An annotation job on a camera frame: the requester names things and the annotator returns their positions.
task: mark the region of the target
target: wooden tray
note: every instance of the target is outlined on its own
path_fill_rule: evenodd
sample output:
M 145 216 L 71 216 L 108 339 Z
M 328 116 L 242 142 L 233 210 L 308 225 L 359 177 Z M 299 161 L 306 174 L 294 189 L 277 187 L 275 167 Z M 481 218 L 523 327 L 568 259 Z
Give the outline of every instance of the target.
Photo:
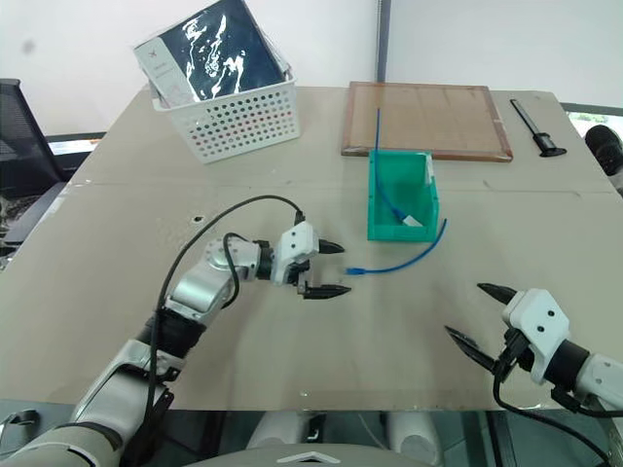
M 367 156 L 374 147 L 377 108 L 382 149 L 457 161 L 513 160 L 486 86 L 351 82 L 343 156 Z

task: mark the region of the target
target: black cable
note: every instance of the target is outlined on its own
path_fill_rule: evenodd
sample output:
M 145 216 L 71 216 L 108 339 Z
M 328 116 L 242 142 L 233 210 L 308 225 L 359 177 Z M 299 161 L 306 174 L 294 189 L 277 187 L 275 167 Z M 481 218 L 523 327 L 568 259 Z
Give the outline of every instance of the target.
M 523 411 L 515 406 L 511 406 L 510 404 L 502 401 L 501 397 L 499 396 L 500 385 L 501 385 L 501 372 L 496 372 L 494 374 L 494 399 L 500 407 L 502 407 L 503 409 L 507 409 L 509 412 L 515 413 L 520 416 L 524 416 L 526 418 L 530 418 L 535 421 L 539 421 L 541 423 L 544 423 L 545 425 L 549 425 L 551 427 L 558 428 L 559 430 L 564 431 L 568 435 L 571 435 L 573 438 L 575 438 L 577 441 L 584 444 L 587 448 L 589 448 L 596 455 L 598 455 L 600 459 L 605 463 L 605 465 L 609 465 L 607 454 L 603 452 L 595 443 L 593 443 L 591 440 L 586 438 L 581 433 L 575 431 L 573 428 L 570 428 L 557 420 L 553 420 L 552 418 L 548 418 L 546 416 L 542 416 L 542 415 L 528 412 L 528 411 Z
M 623 411 L 591 411 L 583 407 L 578 407 L 575 411 L 586 416 L 592 416 L 593 418 L 616 418 L 623 416 Z
M 145 404 L 145 417 L 143 419 L 144 424 L 147 424 L 149 422 L 149 418 L 150 418 L 152 409 L 154 407 L 154 398 L 156 395 L 157 369 L 158 369 L 158 340 L 159 340 L 159 333 L 160 333 L 160 310 L 165 305 L 166 291 L 168 290 L 168 286 L 170 284 L 171 278 L 175 274 L 175 270 L 181 263 L 182 258 L 184 258 L 184 255 L 188 252 L 188 250 L 190 250 L 190 248 L 197 242 L 197 240 L 199 240 L 203 236 L 203 234 L 205 234 L 217 222 L 219 222 L 221 219 L 223 219 L 225 216 L 235 211 L 236 209 L 239 209 L 240 207 L 243 207 L 254 201 L 259 201 L 261 199 L 276 199 L 276 200 L 285 202 L 286 204 L 289 204 L 296 210 L 297 219 L 299 218 L 304 219 L 303 211 L 301 210 L 301 208 L 288 198 L 279 197 L 277 195 L 260 195 L 258 197 L 245 199 L 244 201 L 241 201 L 238 204 L 234 204 L 233 206 L 225 209 L 223 212 L 217 214 L 216 217 L 214 217 L 214 219 L 212 219 L 210 222 L 205 224 L 205 226 L 199 229 L 197 233 L 195 233 L 195 235 L 189 241 L 187 241 L 186 244 L 184 244 L 184 246 L 181 248 L 181 250 L 175 257 L 175 260 L 173 260 L 173 263 L 171 264 L 170 268 L 168 269 L 168 272 L 166 273 L 165 281 L 163 282 L 163 285 L 160 290 L 160 294 L 158 295 L 158 301 L 156 304 L 156 309 L 154 311 L 154 320 L 152 322 L 152 334 L 151 334 L 151 339 L 150 339 L 149 376 L 148 376 L 148 387 L 147 387 L 147 403 Z
M 232 273 L 232 279 L 234 280 L 234 293 L 232 294 L 232 297 L 230 297 L 230 299 L 228 299 L 225 302 L 225 304 L 223 305 L 223 308 L 227 308 L 229 305 L 231 305 L 236 300 L 236 298 L 238 297 L 238 293 L 240 292 L 240 279 L 238 277 L 238 273 L 236 272 L 236 266 L 234 266 L 232 253 L 230 253 L 229 241 L 230 241 L 230 238 L 233 236 L 246 241 L 246 238 L 233 232 L 225 233 L 225 235 L 223 236 L 223 251 L 225 252 L 225 259 L 227 260 L 227 266 L 229 267 L 230 272 Z

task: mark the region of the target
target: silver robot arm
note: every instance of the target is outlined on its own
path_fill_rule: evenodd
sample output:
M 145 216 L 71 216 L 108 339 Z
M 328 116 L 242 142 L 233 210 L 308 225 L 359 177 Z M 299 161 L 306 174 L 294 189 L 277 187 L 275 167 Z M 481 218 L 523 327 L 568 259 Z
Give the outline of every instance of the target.
M 154 408 L 147 419 L 153 318 L 95 380 L 69 423 L 35 439 L 1 465 L 103 467 L 119 465 L 122 455 L 129 451 L 130 457 L 135 456 L 173 400 L 166 383 L 177 379 L 188 351 L 223 309 L 239 280 L 292 284 L 305 299 L 328 299 L 350 290 L 338 285 L 311 287 L 308 283 L 310 258 L 344 251 L 340 245 L 318 239 L 308 222 L 283 233 L 275 249 L 266 241 L 239 237 L 227 241 L 227 248 L 222 238 L 207 243 L 199 262 L 181 277 L 159 311 L 157 384 Z M 231 266 L 237 277 L 232 275 Z

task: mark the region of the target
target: black chair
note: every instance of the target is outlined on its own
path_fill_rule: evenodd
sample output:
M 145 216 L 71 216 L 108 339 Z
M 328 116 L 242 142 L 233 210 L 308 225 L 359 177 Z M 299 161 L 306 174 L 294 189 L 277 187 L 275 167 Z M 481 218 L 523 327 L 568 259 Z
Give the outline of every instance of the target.
M 586 145 L 608 177 L 623 169 L 623 144 L 618 134 L 605 125 L 595 125 L 584 136 Z
M 6 199 L 42 195 L 68 180 L 19 89 L 19 80 L 0 80 L 0 195 Z
M 19 89 L 19 80 L 0 80 L 0 196 L 39 198 L 11 225 L 4 246 L 17 247 L 46 212 L 71 174 L 55 160 Z

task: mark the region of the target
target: white plastic basket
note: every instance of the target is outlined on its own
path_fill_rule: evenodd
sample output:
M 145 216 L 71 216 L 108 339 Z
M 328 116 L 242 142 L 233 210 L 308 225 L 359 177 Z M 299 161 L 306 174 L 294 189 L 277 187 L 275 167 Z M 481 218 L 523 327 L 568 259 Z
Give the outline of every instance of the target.
M 157 112 L 167 114 L 203 163 L 265 148 L 301 134 L 294 76 L 277 85 L 167 109 L 156 92 Z

